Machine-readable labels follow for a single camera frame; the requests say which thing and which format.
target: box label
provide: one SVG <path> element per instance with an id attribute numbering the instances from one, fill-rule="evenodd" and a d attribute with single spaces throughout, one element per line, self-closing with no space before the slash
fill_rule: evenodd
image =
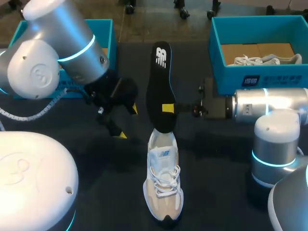
<path id="1" fill-rule="evenodd" d="M 262 86 L 264 87 L 266 87 L 267 85 L 271 87 L 294 86 L 298 85 L 301 79 L 302 76 L 300 75 L 264 76 L 264 78 L 262 79 Z"/>
<path id="2" fill-rule="evenodd" d="M 245 76 L 242 87 L 254 87 L 258 84 L 260 76 Z"/>

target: beige sneaker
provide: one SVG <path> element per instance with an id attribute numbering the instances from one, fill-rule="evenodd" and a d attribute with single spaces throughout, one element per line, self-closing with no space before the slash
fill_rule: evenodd
<path id="1" fill-rule="evenodd" d="M 178 146 L 172 132 L 163 134 L 154 129 L 148 143 L 147 166 L 143 194 L 150 212 L 159 221 L 177 220 L 184 197 L 180 188 Z"/>

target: blue box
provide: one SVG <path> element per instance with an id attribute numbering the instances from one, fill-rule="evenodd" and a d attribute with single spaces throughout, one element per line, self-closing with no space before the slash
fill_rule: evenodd
<path id="1" fill-rule="evenodd" d="M 214 17 L 209 53 L 218 93 L 233 95 L 237 89 L 307 88 L 308 24 L 300 15 Z M 302 65 L 227 66 L 221 45 L 290 43 Z M 251 86 L 245 80 L 252 81 Z"/>
<path id="2" fill-rule="evenodd" d="M 112 19 L 87 19 L 85 20 L 96 37 L 96 40 L 102 48 L 108 48 L 108 58 L 110 60 L 110 68 L 115 70 L 116 66 L 116 38 L 114 31 L 114 24 Z M 21 21 L 18 28 L 14 34 L 14 37 L 9 45 L 12 46 L 13 43 L 18 40 L 27 28 L 27 22 Z M 71 89 L 81 89 L 83 86 L 76 84 L 68 74 L 60 69 L 60 81 L 55 92 L 48 98 L 54 98 L 59 93 L 63 91 L 64 88 Z M 78 93 L 69 93 L 64 96 L 64 98 L 81 98 Z"/>

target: new balance logo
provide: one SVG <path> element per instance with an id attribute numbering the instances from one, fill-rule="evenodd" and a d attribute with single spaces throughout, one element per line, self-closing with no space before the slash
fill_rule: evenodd
<path id="1" fill-rule="evenodd" d="M 156 49 L 156 63 L 166 68 L 167 53 L 166 50 L 157 47 Z"/>
<path id="2" fill-rule="evenodd" d="M 169 151 L 162 151 L 159 157 L 163 158 L 163 157 L 167 157 L 168 155 L 169 155 Z"/>

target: black tabletop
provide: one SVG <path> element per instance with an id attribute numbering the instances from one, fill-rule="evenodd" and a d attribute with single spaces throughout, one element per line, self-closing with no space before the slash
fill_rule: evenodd
<path id="1" fill-rule="evenodd" d="M 202 79 L 211 75 L 207 43 L 170 45 L 176 98 L 178 102 L 194 102 L 200 97 L 197 89 Z M 147 142 L 153 131 L 145 109 L 151 47 L 146 43 L 122 43 L 118 47 L 119 74 L 135 79 L 140 91 L 137 116 L 130 116 L 121 107 L 114 111 L 127 140 L 109 137 L 95 120 L 97 108 L 82 100 L 60 100 L 47 115 L 33 122 L 1 117 L 7 130 L 45 134 L 71 152 L 79 172 L 73 231 L 163 230 L 152 219 L 142 191 Z M 21 116 L 33 115 L 48 103 L 7 98 L 0 101 L 0 107 Z M 256 209 L 246 198 L 245 174 L 250 167 L 253 125 L 181 114 L 175 135 L 184 207 L 174 230 L 272 230 L 267 212 Z M 304 152 L 308 150 L 304 140 L 300 144 Z"/>

